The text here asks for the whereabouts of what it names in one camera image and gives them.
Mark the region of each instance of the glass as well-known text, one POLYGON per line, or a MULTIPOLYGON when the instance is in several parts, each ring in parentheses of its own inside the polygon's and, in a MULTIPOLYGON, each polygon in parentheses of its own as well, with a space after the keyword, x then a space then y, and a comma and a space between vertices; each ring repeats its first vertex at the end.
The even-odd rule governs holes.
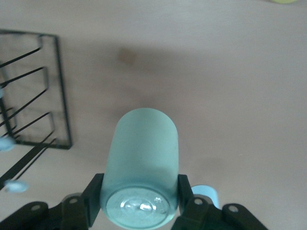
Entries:
POLYGON ((164 113, 140 108, 125 114, 111 143, 100 204, 126 229, 156 229, 177 209, 178 134, 164 113))

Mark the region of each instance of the teal cup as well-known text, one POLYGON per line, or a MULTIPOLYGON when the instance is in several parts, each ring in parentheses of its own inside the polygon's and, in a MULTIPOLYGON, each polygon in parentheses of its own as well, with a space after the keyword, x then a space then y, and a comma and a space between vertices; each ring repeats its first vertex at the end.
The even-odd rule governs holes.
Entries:
POLYGON ((125 229, 151 230, 175 215, 178 133, 164 113, 139 108, 118 122, 100 194, 110 221, 125 229))

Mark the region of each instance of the black wire rack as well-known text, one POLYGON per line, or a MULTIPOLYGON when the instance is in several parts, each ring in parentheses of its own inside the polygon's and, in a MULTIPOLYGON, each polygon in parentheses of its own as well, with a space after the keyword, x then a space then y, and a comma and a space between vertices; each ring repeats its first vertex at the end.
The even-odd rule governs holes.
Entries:
POLYGON ((22 145, 37 146, 46 142, 51 148, 70 149, 72 138, 59 38, 52 34, 0 30, 1 46, 4 51, 0 49, 3 91, 0 127, 5 128, 2 137, 9 136, 22 145), (20 87, 21 81, 30 81, 30 85, 20 87), (55 94, 57 100, 48 108, 55 94))

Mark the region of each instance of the yellow-green round object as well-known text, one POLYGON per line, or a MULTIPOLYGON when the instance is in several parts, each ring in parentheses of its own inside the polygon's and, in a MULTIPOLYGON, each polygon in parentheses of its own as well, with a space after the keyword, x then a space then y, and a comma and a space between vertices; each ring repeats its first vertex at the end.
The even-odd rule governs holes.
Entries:
POLYGON ((297 0, 271 0, 271 1, 274 1, 274 2, 277 2, 277 3, 280 3, 280 4, 288 4, 288 3, 295 2, 297 0))

